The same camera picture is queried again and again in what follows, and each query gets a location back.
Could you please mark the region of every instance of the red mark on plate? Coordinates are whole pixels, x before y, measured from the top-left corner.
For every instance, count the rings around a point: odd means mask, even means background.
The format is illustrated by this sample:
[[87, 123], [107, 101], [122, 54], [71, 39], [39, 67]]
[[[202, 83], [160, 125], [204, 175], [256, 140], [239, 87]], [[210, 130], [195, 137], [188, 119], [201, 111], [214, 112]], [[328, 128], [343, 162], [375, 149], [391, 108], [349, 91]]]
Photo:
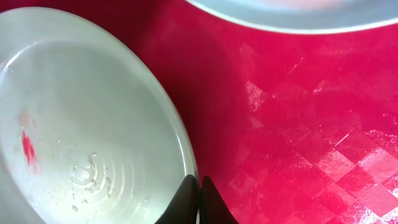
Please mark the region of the red mark on plate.
[[24, 153], [28, 165], [36, 165], [37, 159], [35, 154], [35, 149], [30, 142], [29, 137], [26, 135], [25, 131], [22, 131], [22, 145], [24, 146]]

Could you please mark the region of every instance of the red tablecloth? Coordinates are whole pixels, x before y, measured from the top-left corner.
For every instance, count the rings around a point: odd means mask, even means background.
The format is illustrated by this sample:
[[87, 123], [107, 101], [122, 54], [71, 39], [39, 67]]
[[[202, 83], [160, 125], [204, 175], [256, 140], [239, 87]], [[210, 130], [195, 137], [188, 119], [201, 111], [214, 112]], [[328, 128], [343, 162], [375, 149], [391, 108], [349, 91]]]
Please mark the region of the red tablecloth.
[[3, 0], [84, 17], [135, 52], [240, 223], [398, 223], [398, 26], [285, 35], [183, 0]]

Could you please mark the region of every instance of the white bowl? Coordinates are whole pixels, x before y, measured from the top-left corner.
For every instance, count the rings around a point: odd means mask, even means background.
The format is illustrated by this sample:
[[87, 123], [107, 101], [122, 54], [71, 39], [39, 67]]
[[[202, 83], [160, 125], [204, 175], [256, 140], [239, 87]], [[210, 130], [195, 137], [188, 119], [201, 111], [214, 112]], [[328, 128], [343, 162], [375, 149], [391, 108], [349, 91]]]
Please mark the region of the white bowl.
[[0, 34], [1, 223], [153, 224], [196, 164], [148, 68], [54, 9], [4, 12]]
[[248, 4], [251, 1], [266, 2], [267, 0], [187, 1], [227, 21], [255, 29], [290, 34], [332, 34], [370, 29], [398, 22], [398, 1], [396, 0], [336, 0], [347, 3], [314, 10], [280, 9]]

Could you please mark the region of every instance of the red table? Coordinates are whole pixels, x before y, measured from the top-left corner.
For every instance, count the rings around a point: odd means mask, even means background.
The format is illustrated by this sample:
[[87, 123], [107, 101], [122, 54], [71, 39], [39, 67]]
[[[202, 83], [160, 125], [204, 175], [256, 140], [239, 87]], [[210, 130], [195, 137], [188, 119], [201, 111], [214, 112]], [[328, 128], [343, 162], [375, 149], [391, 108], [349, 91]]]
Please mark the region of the red table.
[[275, 34], [183, 0], [3, 0], [84, 17], [135, 52], [179, 110], [240, 223], [398, 223], [398, 26]]

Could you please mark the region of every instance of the white plate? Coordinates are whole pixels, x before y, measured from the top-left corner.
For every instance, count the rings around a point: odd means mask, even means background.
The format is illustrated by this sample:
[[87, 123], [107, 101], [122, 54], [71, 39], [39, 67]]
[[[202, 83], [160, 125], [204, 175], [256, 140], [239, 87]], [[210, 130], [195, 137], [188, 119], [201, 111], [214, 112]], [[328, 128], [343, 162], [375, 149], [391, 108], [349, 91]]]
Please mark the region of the white plate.
[[0, 109], [1, 223], [152, 224], [196, 173], [148, 68], [66, 12], [0, 14]]
[[[290, 34], [351, 32], [398, 22], [396, 0], [187, 1], [227, 21], [255, 29]], [[327, 3], [327, 7], [321, 7], [322, 2]]]

